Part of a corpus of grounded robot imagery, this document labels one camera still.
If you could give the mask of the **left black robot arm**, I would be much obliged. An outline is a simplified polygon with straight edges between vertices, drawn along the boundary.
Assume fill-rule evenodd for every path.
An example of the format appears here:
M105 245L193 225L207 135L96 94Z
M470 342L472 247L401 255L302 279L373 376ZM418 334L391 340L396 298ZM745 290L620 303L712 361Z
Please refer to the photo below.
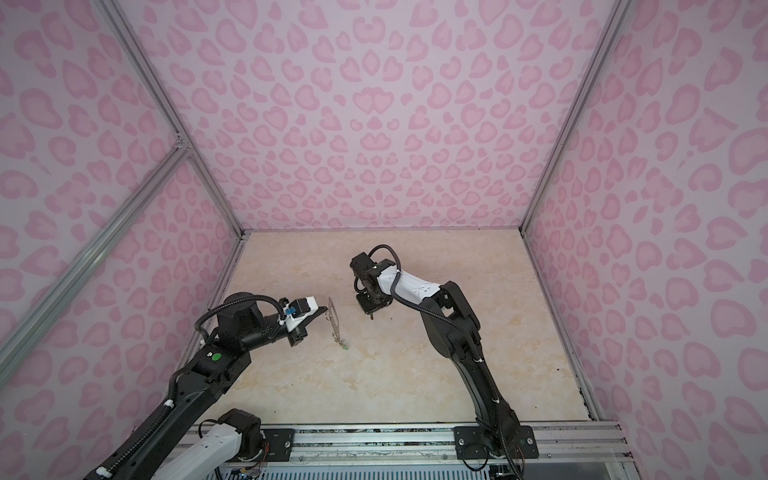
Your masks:
M88 479L150 479L196 420L251 364L250 352L286 339L291 346L328 308L316 298L293 301L239 292L203 314L194 325L202 346L171 374L165 399Z

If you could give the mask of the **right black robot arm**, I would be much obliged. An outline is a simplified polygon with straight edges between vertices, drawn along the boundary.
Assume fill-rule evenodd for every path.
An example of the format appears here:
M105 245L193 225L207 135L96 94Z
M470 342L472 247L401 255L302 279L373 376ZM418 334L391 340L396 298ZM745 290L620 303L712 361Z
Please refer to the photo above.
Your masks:
M500 392L483 354L477 315L458 284L407 273L394 250L378 245L350 262L356 299L365 314L397 302L418 312L433 348L451 360L469 392L478 443L493 457L535 459L538 445Z

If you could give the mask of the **metal key holder plate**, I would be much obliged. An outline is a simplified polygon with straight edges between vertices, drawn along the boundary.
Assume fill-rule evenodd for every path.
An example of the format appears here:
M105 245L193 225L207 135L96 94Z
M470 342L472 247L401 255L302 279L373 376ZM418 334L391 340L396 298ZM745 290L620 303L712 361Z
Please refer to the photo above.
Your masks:
M341 336L341 329L340 329L340 322L339 322L338 313L337 313L337 310L336 310L336 308L335 308L334 302L333 302L333 300L332 300L332 298L331 298L331 297L329 297L329 298L328 298L328 301L327 301L327 308L328 308L328 312L327 312L327 319L328 319L328 321L329 321L329 322L330 322L330 324L331 324L331 328L332 328L332 337L333 337L333 340L334 340L334 342L335 342L335 343L336 343L338 346L340 346L340 347L341 347L341 345L340 345L340 344L341 344L342 342L345 342L345 343L346 343L346 341L345 341L345 340L342 338L342 336Z

